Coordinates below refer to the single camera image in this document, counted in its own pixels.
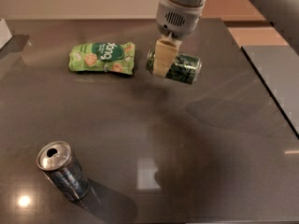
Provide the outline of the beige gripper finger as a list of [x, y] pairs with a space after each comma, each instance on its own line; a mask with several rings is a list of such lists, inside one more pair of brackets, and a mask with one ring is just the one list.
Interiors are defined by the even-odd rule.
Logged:
[[153, 74], [165, 77], [178, 54], [178, 46], [170, 41], [159, 39], [155, 46]]

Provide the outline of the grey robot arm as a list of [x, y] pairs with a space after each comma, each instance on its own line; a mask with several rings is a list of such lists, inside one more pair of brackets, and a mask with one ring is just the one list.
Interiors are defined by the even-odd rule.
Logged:
[[159, 0], [156, 21], [161, 37], [155, 45], [153, 74], [164, 77], [182, 41], [196, 28], [206, 0]]

